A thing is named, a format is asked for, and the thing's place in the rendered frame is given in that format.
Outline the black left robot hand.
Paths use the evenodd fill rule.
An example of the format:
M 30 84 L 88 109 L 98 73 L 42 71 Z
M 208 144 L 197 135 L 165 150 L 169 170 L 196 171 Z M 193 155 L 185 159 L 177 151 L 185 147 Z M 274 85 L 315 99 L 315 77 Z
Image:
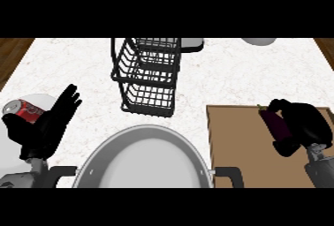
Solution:
M 52 109 L 42 114 L 35 124 L 12 113 L 4 115 L 8 138 L 21 145 L 21 160 L 27 161 L 32 158 L 48 160 L 52 157 L 82 103 L 78 86 L 72 84 L 61 93 Z

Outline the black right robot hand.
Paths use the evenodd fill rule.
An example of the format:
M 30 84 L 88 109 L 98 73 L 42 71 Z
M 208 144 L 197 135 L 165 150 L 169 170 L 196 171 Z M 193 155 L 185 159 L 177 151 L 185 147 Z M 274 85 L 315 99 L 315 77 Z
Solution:
M 290 157 L 301 147 L 308 148 L 314 143 L 326 144 L 326 149 L 333 146 L 333 131 L 314 105 L 274 99 L 268 110 L 284 119 L 293 134 L 292 141 L 274 141 L 274 148 L 281 156 Z

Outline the dark purple eggplant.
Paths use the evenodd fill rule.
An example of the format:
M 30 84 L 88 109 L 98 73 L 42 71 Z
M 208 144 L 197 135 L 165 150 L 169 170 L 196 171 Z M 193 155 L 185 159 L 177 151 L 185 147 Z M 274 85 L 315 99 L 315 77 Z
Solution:
M 274 140 L 277 142 L 287 142 L 293 140 L 293 134 L 289 130 L 284 119 L 279 116 L 279 114 L 268 110 L 268 108 L 262 105 L 259 107 L 259 114 L 262 117 L 262 121 L 267 124 L 270 132 L 274 136 Z

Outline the brown wooden tray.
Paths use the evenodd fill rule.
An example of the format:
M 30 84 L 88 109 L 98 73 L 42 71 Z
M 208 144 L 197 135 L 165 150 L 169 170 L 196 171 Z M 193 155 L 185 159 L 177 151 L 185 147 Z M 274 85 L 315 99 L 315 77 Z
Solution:
M 307 149 L 290 157 L 274 149 L 274 137 L 256 106 L 208 105 L 212 167 L 239 167 L 246 188 L 314 188 Z

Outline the red soda can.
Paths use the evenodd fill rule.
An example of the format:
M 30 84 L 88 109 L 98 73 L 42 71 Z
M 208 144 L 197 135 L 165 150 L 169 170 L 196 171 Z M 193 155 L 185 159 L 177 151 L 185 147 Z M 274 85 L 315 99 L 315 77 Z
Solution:
M 36 123 L 45 110 L 23 99 L 11 101 L 4 107 L 4 114 L 12 113 L 23 117 L 32 124 Z

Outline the large grey pot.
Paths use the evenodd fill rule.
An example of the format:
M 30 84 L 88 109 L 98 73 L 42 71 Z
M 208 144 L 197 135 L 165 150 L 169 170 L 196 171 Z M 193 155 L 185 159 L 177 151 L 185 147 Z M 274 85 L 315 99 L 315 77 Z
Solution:
M 211 169 L 184 135 L 154 124 L 114 134 L 82 167 L 52 167 L 45 186 L 54 188 L 69 176 L 76 188 L 212 188 L 215 177 L 227 177 L 236 188 L 245 186 L 240 168 Z

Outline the pale grey round object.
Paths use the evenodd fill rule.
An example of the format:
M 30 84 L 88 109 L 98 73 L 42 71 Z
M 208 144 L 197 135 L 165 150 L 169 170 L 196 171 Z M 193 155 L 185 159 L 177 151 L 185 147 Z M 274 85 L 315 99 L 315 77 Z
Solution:
M 243 38 L 243 40 L 256 46 L 268 46 L 276 42 L 276 38 Z

